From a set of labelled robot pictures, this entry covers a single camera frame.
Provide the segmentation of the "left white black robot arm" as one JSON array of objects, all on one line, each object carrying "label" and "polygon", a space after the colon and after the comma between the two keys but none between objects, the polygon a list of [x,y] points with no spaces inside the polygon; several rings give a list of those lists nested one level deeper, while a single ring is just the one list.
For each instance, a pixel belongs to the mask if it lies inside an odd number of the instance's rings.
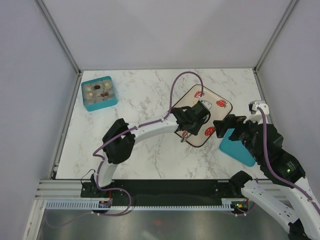
[{"label": "left white black robot arm", "polygon": [[120,118],[114,122],[102,138],[102,150],[107,163],[98,168],[92,192],[105,197],[110,190],[113,175],[119,164],[128,160],[134,146],[149,138],[176,132],[187,132],[196,136],[210,117],[212,104],[206,100],[194,106],[174,107],[169,115],[142,123],[127,123]]}]

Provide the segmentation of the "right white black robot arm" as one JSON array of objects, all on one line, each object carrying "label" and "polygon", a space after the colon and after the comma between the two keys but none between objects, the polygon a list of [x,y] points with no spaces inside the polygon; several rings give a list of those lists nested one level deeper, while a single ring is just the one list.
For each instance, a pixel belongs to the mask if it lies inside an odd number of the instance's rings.
[{"label": "right white black robot arm", "polygon": [[306,172],[299,161],[282,148],[281,134],[268,124],[262,110],[258,120],[230,114],[223,120],[213,121],[218,138],[233,129],[229,140],[241,142],[263,174],[279,187],[290,207],[263,190],[249,174],[239,171],[230,178],[228,191],[233,197],[252,200],[273,217],[291,240],[318,240],[320,238],[320,205],[314,197]]}]

